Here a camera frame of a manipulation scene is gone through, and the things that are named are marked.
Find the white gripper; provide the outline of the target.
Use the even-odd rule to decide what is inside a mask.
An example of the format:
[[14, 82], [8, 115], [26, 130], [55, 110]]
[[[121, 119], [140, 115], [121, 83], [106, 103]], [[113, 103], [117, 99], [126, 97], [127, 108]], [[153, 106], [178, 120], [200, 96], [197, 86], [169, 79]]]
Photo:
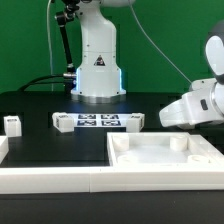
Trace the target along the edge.
[[188, 92], [159, 112], [163, 127], [178, 126], [193, 129], [197, 124], [224, 123], [224, 115], [215, 105], [210, 89]]

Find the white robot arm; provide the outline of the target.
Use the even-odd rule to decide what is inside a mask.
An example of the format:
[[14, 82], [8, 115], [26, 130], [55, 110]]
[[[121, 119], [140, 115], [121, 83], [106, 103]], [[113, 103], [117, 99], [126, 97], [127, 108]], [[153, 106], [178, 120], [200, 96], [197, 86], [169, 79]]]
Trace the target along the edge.
[[[116, 28], [100, 11], [104, 7], [130, 7], [135, 0], [81, 0], [76, 12], [82, 31], [82, 63], [77, 69], [75, 100], [110, 103], [125, 96], [121, 70], [116, 64]], [[164, 127], [192, 128], [197, 124], [224, 123], [224, 21], [208, 35], [205, 57], [213, 73], [196, 80], [190, 91], [159, 112]]]

